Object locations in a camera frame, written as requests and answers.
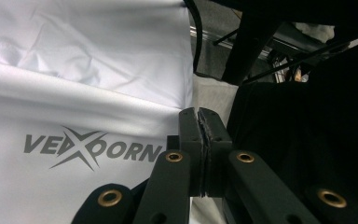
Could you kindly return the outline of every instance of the wrinkled fabric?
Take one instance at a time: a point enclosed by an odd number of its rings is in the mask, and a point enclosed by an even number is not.
[[[0,63],[162,105],[191,104],[181,0],[0,0]]]
[[[179,109],[0,64],[0,223],[70,223],[148,177]]]
[[[334,38],[334,26],[308,24],[301,22],[294,22],[297,30],[301,31],[304,35],[310,36],[314,39],[326,43],[328,40]]]

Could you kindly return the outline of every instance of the grommet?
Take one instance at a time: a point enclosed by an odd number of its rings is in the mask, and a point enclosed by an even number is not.
[[[167,161],[171,161],[171,162],[181,161],[182,158],[183,158],[182,154],[177,153],[177,152],[171,152],[165,156],[165,159]]]
[[[253,162],[255,160],[255,157],[253,157],[252,155],[249,155],[247,153],[244,153],[244,152],[240,152],[238,153],[237,155],[237,159],[239,161],[242,161],[242,162]]]
[[[115,197],[113,199],[106,199],[106,197],[110,195]],[[100,194],[100,197],[98,197],[98,204],[102,207],[110,207],[119,203],[122,197],[123,196],[120,191],[116,189],[109,189]]]
[[[347,201],[339,194],[330,189],[319,189],[318,197],[322,202],[336,208],[346,207]]]

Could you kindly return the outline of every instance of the vexoorn logo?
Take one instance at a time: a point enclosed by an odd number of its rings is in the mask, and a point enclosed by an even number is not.
[[[152,162],[156,160],[162,150],[161,146],[154,149],[153,145],[144,147],[139,143],[131,143],[128,146],[124,142],[107,143],[103,140],[107,133],[91,132],[80,134],[70,128],[64,128],[68,130],[63,132],[64,136],[41,135],[35,137],[27,134],[24,153],[31,153],[36,148],[41,148],[40,154],[57,154],[57,158],[63,158],[50,168],[74,159],[81,159],[94,171],[91,164],[96,164],[99,167],[97,157],[102,155],[110,159],[123,156],[124,160],[131,159],[133,161],[143,161],[147,157],[148,161]]]

